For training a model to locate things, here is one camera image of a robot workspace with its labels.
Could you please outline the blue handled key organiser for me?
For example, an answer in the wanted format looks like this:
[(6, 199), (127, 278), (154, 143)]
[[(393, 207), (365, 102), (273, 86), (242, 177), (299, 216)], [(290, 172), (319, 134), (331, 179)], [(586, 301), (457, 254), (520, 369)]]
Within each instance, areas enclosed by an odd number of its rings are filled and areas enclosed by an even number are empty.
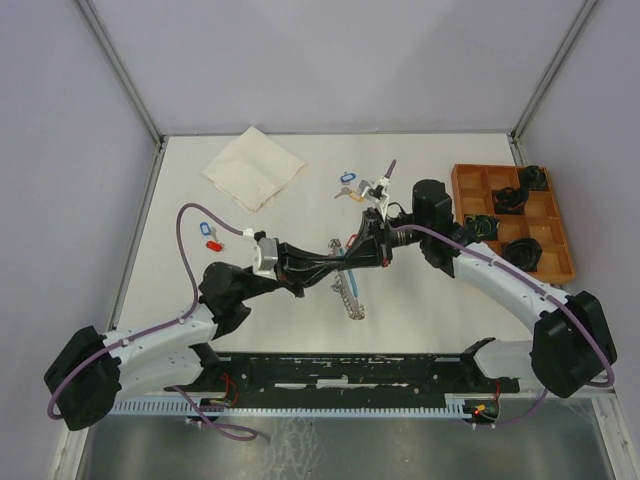
[(351, 320), (359, 321), (365, 319), (365, 308), (359, 300), (357, 282), (351, 270), (337, 271), (334, 275), (331, 289), (340, 296), (345, 311)]

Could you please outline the red tag key bunch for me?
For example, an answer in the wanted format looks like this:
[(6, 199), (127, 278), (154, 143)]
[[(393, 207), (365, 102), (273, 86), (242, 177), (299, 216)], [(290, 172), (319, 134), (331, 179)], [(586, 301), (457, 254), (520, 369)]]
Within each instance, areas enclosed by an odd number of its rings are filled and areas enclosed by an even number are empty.
[(348, 250), (350, 249), (353, 244), (355, 243), (356, 239), (357, 239), (358, 235), (357, 234), (352, 234), (349, 239), (346, 242), (345, 248)]

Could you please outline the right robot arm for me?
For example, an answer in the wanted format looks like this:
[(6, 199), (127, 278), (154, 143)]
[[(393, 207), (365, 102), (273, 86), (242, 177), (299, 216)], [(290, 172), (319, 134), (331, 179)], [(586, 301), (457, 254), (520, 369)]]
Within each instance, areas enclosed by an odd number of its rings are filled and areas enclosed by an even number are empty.
[(412, 211), (390, 217), (383, 176), (361, 191), (344, 189), (354, 201), (369, 201), (377, 225), (401, 246), (419, 243), (425, 259), (500, 304), (530, 332), (528, 340), (493, 339), (458, 368), (467, 389), (481, 391), (494, 379), (537, 380), (568, 398), (584, 386), (610, 388), (617, 353), (603, 308), (592, 294), (576, 295), (535, 279), (455, 222), (443, 183), (421, 180), (412, 190)]

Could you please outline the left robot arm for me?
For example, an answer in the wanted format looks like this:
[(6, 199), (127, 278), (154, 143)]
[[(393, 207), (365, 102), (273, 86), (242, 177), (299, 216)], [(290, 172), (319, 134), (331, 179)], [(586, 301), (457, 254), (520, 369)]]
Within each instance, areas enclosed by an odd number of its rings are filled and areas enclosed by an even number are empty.
[(279, 289), (301, 298), (330, 274), (359, 265), (350, 253), (320, 255), (269, 238), (254, 250), (245, 268), (210, 264), (192, 284), (191, 304), (172, 318), (140, 330), (77, 330), (44, 374), (48, 416), (78, 431), (137, 395), (191, 384), (212, 389), (221, 366), (210, 343), (244, 322), (251, 312), (247, 300)]

